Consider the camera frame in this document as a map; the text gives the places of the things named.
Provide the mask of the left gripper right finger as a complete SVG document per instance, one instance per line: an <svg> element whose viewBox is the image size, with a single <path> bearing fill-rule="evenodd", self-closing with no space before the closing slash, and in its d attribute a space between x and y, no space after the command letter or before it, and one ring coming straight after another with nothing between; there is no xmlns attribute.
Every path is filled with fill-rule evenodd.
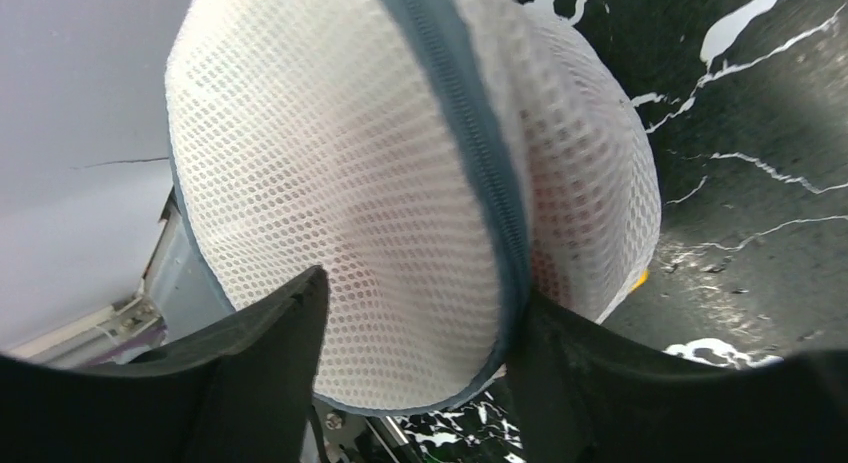
<svg viewBox="0 0 848 463"><path fill-rule="evenodd" d="M843 462L847 354L749 370L622 337L533 292L506 359L530 462Z"/></svg>

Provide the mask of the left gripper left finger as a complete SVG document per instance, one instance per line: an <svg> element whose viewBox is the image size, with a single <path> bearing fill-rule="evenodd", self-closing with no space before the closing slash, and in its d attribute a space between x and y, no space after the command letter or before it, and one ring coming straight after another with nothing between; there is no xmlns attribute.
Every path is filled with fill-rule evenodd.
<svg viewBox="0 0 848 463"><path fill-rule="evenodd" d="M314 266L126 364L1 360L5 462L296 462L324 443L313 382L329 300Z"/></svg>

